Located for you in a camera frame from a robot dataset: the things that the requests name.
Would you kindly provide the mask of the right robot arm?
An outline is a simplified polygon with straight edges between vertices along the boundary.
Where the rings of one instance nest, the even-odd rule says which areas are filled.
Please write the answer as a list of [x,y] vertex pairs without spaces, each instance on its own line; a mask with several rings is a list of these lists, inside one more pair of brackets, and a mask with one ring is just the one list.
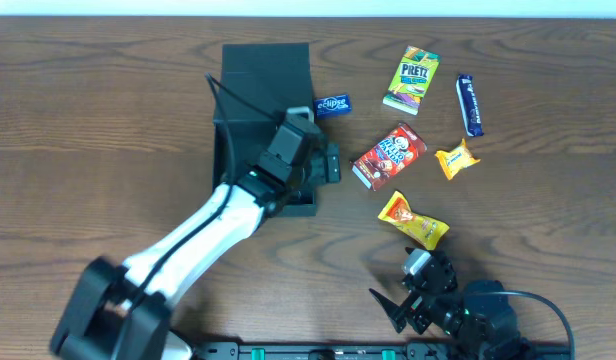
[[458,288],[456,272],[442,251],[409,248],[402,266],[406,299],[397,304],[370,293],[396,332],[410,326],[423,334],[431,325],[455,341],[467,359],[530,359],[533,345],[521,336],[515,311],[498,281],[475,281]]

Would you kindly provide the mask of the red Hello Panda box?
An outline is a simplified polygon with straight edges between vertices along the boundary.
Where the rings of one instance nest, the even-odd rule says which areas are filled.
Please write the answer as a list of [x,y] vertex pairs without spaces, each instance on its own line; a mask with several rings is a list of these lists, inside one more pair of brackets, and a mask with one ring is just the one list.
[[406,123],[352,163],[352,172],[370,190],[379,190],[427,151],[423,139]]

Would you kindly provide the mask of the green Pretz snack box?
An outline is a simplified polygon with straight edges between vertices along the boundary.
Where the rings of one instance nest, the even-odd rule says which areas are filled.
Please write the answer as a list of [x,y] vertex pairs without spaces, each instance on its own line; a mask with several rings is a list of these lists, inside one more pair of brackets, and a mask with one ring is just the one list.
[[417,115],[440,62],[438,54],[407,46],[383,97],[383,104]]

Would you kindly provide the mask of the black gift box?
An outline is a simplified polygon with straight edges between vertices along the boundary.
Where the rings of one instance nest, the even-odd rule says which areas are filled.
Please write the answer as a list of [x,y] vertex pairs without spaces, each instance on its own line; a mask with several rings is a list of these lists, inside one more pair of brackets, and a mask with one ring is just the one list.
[[287,109],[313,106],[309,45],[226,44],[220,82],[237,170],[244,172],[270,145]]

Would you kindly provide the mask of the dark blue chocolate bar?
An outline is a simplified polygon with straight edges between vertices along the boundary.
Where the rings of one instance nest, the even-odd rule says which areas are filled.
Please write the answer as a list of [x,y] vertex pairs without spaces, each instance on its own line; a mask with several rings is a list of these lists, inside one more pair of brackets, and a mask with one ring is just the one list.
[[467,135],[470,137],[483,136],[484,131],[474,89],[473,77],[468,74],[459,74],[456,81],[456,91]]

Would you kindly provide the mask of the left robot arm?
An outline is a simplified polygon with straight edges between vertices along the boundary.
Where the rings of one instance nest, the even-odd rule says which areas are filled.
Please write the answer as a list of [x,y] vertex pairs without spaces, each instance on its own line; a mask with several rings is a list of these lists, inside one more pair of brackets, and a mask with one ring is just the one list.
[[304,186],[337,183],[336,145],[308,107],[287,109],[270,145],[191,217],[115,266],[93,260],[50,340],[60,359],[190,359],[170,325],[188,289],[225,252],[280,213]]

